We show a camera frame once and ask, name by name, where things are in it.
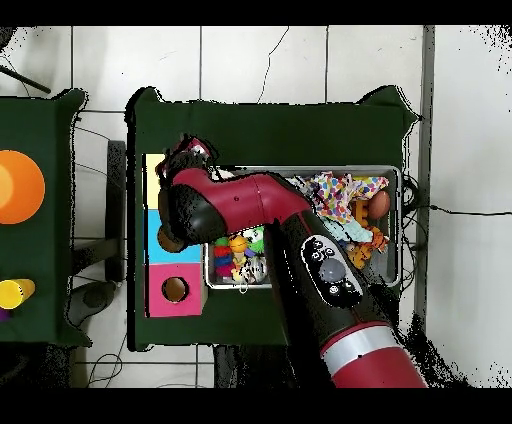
green toy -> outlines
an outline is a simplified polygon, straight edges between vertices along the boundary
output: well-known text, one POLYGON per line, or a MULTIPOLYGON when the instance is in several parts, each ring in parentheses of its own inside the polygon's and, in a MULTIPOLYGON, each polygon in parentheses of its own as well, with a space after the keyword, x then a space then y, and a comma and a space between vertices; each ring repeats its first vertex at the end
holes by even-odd
POLYGON ((263 253, 263 227, 256 227, 245 230, 242 235, 249 242, 249 249, 251 249, 254 253, 263 253))
POLYGON ((229 244, 227 237, 221 237, 215 242, 215 246, 227 246, 229 244))

table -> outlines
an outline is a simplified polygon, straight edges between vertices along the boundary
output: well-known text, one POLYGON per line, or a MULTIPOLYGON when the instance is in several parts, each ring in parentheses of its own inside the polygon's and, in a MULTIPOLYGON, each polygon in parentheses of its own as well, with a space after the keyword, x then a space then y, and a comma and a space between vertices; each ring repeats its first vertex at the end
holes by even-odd
POLYGON ((80 90, 58 99, 0 98, 0 148, 30 156, 45 178, 39 211, 17 225, 0 225, 0 278, 30 278, 36 291, 0 324, 0 341, 85 346, 66 321, 71 275, 71 127, 85 100, 80 90))
POLYGON ((36 285, 35 293, 12 311, 11 319, 0 323, 0 342, 90 346, 78 325, 104 305, 88 305, 85 292, 103 287, 90 283, 73 289, 70 276, 105 260, 106 279, 124 278, 124 142, 108 142, 105 240, 75 249, 70 237, 74 224, 70 141, 84 101, 85 93, 75 89, 53 99, 0 97, 0 149, 28 155, 45 179, 45 197, 37 213, 20 224, 0 225, 0 280, 29 278, 36 285))
POLYGON ((244 295, 236 290, 210 290, 201 316, 144 316, 142 154, 162 153, 181 133, 188 133, 213 143, 220 153, 219 165, 309 165, 326 170, 334 165, 393 165, 402 169, 402 140, 416 119, 395 86, 381 87, 359 104, 303 106, 165 103, 151 87, 136 92, 126 111, 128 347, 286 343, 270 290, 250 290, 244 295))

dark green cloth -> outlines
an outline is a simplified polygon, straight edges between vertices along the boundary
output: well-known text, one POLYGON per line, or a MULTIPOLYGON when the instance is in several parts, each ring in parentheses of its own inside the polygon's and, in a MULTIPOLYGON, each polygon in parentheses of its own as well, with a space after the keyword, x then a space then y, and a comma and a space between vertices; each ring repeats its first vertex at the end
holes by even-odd
MULTIPOLYGON (((305 106, 164 103, 153 88, 141 89, 128 106, 135 126, 135 157, 161 153, 181 133, 209 140, 219 165, 393 165, 402 168, 402 139, 417 119, 394 86, 382 87, 359 104, 305 106)), ((140 166, 136 167, 136 211, 142 211, 140 166)), ((136 213, 136 234, 143 214, 136 213)), ((270 290, 209 290, 198 317, 145 318, 143 241, 136 239, 135 342, 147 344, 284 344, 270 290)))
POLYGON ((80 90, 55 99, 0 98, 0 149, 30 156, 45 179, 41 208, 29 220, 0 224, 0 280, 29 278, 35 293, 0 323, 0 341, 89 345, 67 323, 71 272, 71 127, 85 100, 80 90))

orange ball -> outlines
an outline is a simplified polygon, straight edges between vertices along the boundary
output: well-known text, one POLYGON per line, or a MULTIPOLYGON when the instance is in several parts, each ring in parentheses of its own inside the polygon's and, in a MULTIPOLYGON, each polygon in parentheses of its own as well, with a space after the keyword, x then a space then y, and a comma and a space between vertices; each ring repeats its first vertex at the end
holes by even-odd
POLYGON ((19 224, 41 207, 45 185, 37 164, 23 153, 0 151, 0 224, 19 224))

black cable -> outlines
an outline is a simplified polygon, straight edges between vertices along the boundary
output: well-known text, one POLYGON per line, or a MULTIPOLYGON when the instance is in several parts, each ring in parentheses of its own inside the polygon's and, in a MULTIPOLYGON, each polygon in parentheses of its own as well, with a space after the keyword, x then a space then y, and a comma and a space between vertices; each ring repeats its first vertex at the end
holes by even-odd
POLYGON ((268 66, 267 66, 267 72, 265 72, 265 78, 263 79, 263 87, 261 88, 261 94, 260 94, 260 97, 258 98, 258 101, 256 103, 259 103, 261 98, 263 97, 263 92, 265 91, 265 85, 267 83, 267 75, 268 75, 268 71, 270 70, 270 56, 272 56, 272 53, 274 53, 276 51, 276 49, 279 47, 279 44, 281 44, 281 41, 283 41, 283 38, 284 36, 286 35, 286 33, 290 30, 290 25, 288 25, 286 27, 286 31, 284 32, 284 34, 281 36, 281 39, 279 40, 279 42, 276 44, 276 46, 272 49, 272 51, 268 54, 268 66))
POLYGON ((75 128, 76 128, 77 130, 85 131, 85 132, 88 132, 88 133, 90 133, 90 134, 94 134, 94 135, 97 135, 97 136, 99 136, 99 137, 103 137, 105 140, 110 141, 110 138, 108 138, 108 137, 104 136, 103 134, 100 134, 100 133, 97 133, 97 132, 94 132, 94 131, 91 131, 91 130, 86 130, 85 128, 77 127, 76 125, 75 125, 75 128))
POLYGON ((450 215, 471 215, 471 216, 504 216, 504 215, 512 215, 512 211, 505 212, 459 212, 459 211, 451 211, 448 209, 441 208, 437 205, 424 205, 418 206, 418 208, 429 208, 433 211, 441 211, 450 215))
POLYGON ((98 360, 94 363, 94 366, 92 367, 92 370, 91 370, 91 374, 89 375, 89 382, 87 383, 87 386, 85 386, 86 389, 89 388, 89 386, 91 384, 93 384, 93 383, 98 383, 100 381, 108 380, 107 385, 105 386, 105 389, 106 389, 109 386, 109 384, 112 381, 112 379, 114 379, 119 374, 121 374, 121 371, 123 370, 123 361, 121 360, 121 356, 120 355, 121 355, 121 351, 123 350, 124 343, 126 342, 126 337, 127 336, 128 336, 128 334, 126 333, 124 335, 123 341, 121 343, 121 347, 119 348, 119 352, 117 353, 117 355, 115 353, 105 353, 104 355, 100 356, 98 358, 98 360), (112 374, 110 375, 110 377, 102 377, 102 378, 98 378, 96 380, 92 380, 92 376, 94 375, 94 371, 96 370, 96 367, 98 366, 98 364, 101 363, 100 361, 103 358, 105 358, 106 356, 114 356, 116 358, 116 363, 114 365, 114 369, 112 371, 112 374), (118 363, 120 364, 120 368, 119 368, 119 371, 116 372, 116 367, 117 367, 118 363))
POLYGON ((107 177, 107 180, 109 180, 112 184, 117 186, 119 188, 119 190, 123 190, 123 188, 119 184, 117 184, 117 182, 115 182, 111 177, 109 177, 105 172, 100 171, 99 169, 91 168, 90 166, 87 166, 87 165, 82 165, 81 163, 76 163, 75 162, 75 165, 76 166, 80 166, 80 167, 85 168, 85 169, 89 169, 91 171, 99 172, 100 174, 105 175, 105 177, 107 177))
MULTIPOLYGON (((7 57, 5 55, 2 55, 0 57, 4 58, 6 60, 6 62, 9 64, 9 66, 12 68, 12 70, 18 74, 18 71, 16 70, 16 68, 13 66, 11 61, 9 59, 7 59, 7 57)), ((30 97, 27 86, 25 85, 25 83, 23 81, 20 81, 20 82, 23 84, 23 88, 25 88, 25 91, 27 92, 27 97, 30 97)))
POLYGON ((180 383, 169 383, 169 384, 162 384, 161 386, 155 387, 155 389, 161 389, 162 387, 192 387, 194 389, 208 389, 208 387, 200 386, 198 384, 180 384, 180 383))

